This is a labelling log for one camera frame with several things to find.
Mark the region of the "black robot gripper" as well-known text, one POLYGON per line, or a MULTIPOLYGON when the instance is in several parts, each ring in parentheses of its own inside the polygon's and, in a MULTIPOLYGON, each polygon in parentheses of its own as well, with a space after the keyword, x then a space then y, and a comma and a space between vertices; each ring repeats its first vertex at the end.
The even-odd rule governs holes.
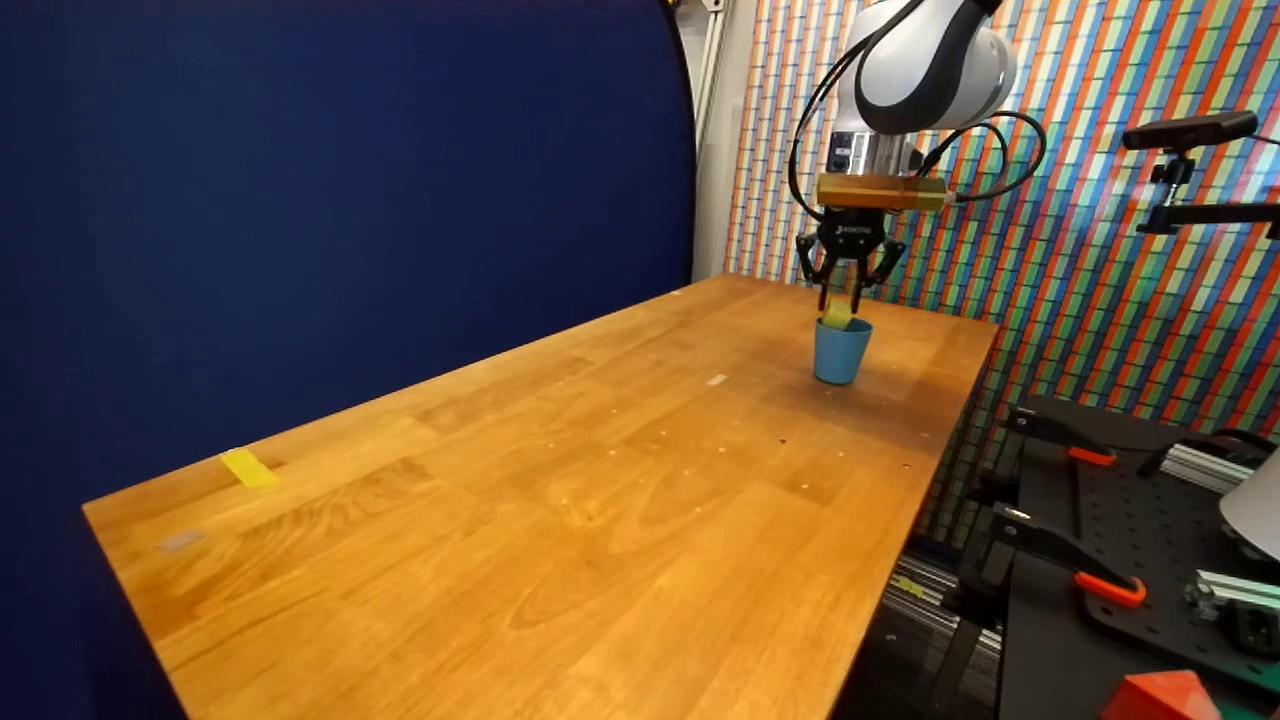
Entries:
POLYGON ((810 233, 796 240, 796 259, 809 285, 821 285, 814 314, 838 303, 836 301, 836 263, 846 259, 846 316, 860 316, 864 290, 876 290, 905 259, 905 243, 885 233, 885 217, 876 207, 857 212, 823 212, 810 233))

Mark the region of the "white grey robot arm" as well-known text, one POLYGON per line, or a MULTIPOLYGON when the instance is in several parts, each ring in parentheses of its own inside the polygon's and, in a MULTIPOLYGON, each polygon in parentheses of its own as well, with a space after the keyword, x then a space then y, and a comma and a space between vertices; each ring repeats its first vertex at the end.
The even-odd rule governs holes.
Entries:
POLYGON ((851 325, 905 250, 885 233, 887 212, 949 202, 930 177, 938 150, 1001 111, 1016 59, 986 29, 1001 0, 876 0, 857 15, 851 44, 809 91, 785 180, 814 222, 796 240, 799 274, 821 290, 821 319, 851 325))

